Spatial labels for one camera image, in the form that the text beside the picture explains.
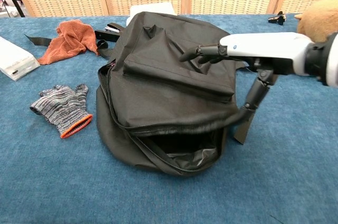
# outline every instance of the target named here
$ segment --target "blue tablecloth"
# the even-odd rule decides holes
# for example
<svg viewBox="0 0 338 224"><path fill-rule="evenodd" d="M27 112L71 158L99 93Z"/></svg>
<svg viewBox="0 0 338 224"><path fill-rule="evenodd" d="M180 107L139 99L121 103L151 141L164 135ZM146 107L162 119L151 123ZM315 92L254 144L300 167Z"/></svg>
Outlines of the blue tablecloth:
<svg viewBox="0 0 338 224"><path fill-rule="evenodd" d="M189 17L230 33L295 32L297 26L292 15L283 26L268 23L269 15ZM127 17L77 18L103 29L109 22L125 25ZM0 36L38 58L46 48L24 34L53 38L69 19L0 18ZM279 77L245 145L229 139L215 166L183 179L127 166L101 142L95 92L105 63L86 52L40 66L17 82L0 73L0 223L338 222L337 89L313 78ZM237 75L241 105L255 74ZM80 83L89 87L87 110L94 119L61 139L29 105L41 90Z"/></svg>

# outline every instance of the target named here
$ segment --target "black backpack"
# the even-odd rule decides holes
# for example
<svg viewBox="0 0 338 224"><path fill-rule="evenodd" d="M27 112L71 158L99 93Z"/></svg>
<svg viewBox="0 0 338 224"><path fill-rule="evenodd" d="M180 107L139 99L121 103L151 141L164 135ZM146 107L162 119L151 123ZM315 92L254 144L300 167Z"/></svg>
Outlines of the black backpack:
<svg viewBox="0 0 338 224"><path fill-rule="evenodd" d="M119 160L171 175L195 175L223 154L239 112L236 70L242 62L179 62L189 48L229 35L204 21L142 12L123 30L99 69L97 127ZM243 143L250 121L239 128Z"/></svg>

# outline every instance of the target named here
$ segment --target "tan stuffed toy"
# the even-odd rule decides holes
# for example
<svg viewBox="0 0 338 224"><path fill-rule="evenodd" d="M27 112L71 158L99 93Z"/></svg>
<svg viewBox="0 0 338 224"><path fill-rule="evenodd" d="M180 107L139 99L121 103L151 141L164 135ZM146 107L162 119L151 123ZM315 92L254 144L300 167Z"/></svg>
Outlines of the tan stuffed toy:
<svg viewBox="0 0 338 224"><path fill-rule="evenodd" d="M313 42L325 42L329 35L338 31L338 0L317 1L295 18L299 20L298 33Z"/></svg>

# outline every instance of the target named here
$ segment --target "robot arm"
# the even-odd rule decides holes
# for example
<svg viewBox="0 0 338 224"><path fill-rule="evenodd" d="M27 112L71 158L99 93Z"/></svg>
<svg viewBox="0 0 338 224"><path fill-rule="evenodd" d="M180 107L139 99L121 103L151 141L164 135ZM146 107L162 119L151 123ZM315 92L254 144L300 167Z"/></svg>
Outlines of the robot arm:
<svg viewBox="0 0 338 224"><path fill-rule="evenodd" d="M198 62L245 61L257 78L239 112L230 116L227 126L249 121L279 74L316 76L323 85L338 87L338 32L326 42L314 43L305 35L284 33L232 34L217 45L187 50L180 61L201 57Z"/></svg>

